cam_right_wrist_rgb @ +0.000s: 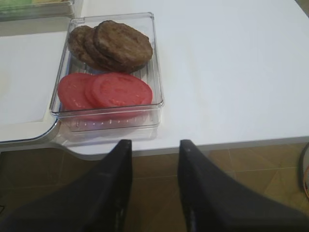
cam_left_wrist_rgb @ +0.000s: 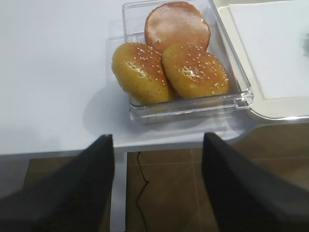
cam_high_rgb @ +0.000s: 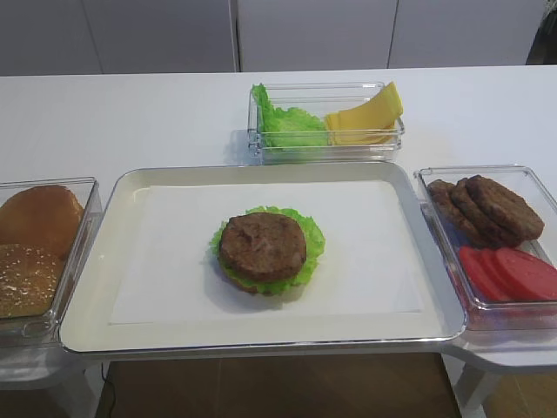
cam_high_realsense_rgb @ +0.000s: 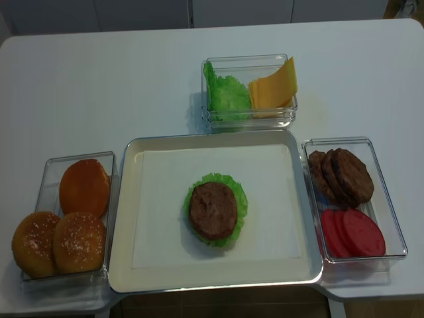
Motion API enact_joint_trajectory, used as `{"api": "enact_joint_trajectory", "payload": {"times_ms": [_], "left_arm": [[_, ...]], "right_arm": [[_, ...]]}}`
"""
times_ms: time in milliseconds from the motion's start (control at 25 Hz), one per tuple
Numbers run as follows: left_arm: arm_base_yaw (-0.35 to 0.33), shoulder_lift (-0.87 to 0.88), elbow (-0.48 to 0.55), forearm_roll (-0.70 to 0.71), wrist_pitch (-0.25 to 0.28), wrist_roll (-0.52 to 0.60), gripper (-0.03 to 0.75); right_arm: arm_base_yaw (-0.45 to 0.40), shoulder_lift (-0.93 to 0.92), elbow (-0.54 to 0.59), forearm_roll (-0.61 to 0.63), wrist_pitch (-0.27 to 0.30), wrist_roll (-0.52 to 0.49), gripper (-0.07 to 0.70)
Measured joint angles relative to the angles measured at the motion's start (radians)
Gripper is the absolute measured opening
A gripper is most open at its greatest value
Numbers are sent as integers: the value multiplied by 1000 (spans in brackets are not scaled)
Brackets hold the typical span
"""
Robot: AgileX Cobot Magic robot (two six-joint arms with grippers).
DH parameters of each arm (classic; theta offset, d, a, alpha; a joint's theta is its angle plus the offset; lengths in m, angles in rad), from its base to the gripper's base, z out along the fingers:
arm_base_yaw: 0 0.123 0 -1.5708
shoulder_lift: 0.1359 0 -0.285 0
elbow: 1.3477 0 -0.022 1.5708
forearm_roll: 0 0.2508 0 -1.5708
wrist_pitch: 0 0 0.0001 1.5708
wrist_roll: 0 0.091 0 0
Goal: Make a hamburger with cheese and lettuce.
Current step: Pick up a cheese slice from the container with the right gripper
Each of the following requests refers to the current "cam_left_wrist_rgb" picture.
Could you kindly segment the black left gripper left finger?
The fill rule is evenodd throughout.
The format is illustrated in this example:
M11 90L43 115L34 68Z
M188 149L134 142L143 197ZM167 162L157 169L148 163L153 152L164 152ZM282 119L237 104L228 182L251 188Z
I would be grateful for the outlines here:
M112 189L111 135L55 173L0 201L2 232L97 232Z

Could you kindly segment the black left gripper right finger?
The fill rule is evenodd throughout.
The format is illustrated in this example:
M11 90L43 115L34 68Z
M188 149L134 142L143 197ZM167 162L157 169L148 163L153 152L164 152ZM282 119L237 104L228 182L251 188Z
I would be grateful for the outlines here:
M309 192L205 133L202 177L222 232L307 232Z

